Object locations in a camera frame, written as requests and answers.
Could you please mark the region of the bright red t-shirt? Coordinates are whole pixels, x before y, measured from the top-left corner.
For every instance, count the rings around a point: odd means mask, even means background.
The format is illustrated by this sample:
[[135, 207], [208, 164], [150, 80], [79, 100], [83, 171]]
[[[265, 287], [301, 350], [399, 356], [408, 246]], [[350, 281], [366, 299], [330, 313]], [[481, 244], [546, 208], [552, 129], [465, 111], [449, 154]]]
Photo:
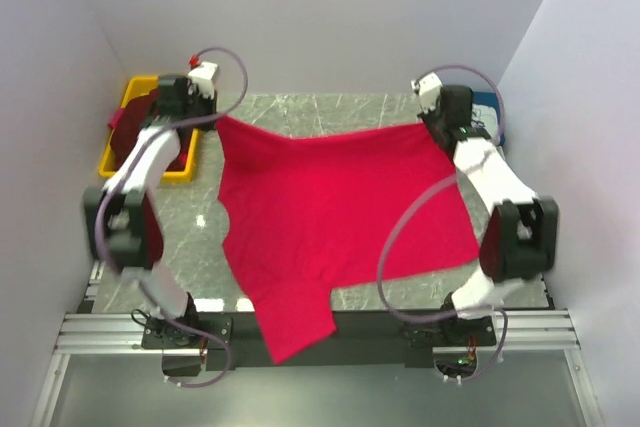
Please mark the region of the bright red t-shirt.
[[218, 198], [229, 217], [224, 254], [276, 364], [335, 331], [335, 289], [456, 268], [478, 256], [466, 205], [449, 187], [381, 258], [411, 203], [454, 173], [419, 123], [288, 138], [225, 117], [217, 132]]

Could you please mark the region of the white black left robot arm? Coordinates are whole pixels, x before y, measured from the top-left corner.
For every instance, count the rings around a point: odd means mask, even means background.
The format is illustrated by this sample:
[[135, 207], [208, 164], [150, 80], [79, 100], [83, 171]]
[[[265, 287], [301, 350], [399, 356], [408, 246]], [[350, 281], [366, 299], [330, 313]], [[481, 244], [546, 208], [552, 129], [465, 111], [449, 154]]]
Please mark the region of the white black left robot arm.
[[184, 137], [214, 127], [219, 117], [216, 76], [217, 67], [211, 65], [159, 77], [132, 150], [103, 186], [83, 195], [94, 258], [138, 287], [149, 309], [146, 328], [179, 349], [216, 337], [204, 330], [193, 297], [164, 264], [153, 192], [179, 157]]

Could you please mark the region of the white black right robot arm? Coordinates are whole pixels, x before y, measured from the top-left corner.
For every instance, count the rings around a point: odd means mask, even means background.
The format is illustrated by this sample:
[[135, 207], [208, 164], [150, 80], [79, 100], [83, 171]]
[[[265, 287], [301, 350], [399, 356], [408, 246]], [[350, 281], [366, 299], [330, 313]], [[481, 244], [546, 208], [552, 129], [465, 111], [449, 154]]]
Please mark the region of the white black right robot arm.
[[489, 133], [472, 123], [473, 91], [445, 86], [435, 75], [414, 84], [420, 120], [480, 196], [489, 220], [479, 265], [443, 304], [453, 310], [434, 330], [442, 346], [495, 341], [490, 310], [555, 263], [558, 204], [527, 187], [508, 166]]

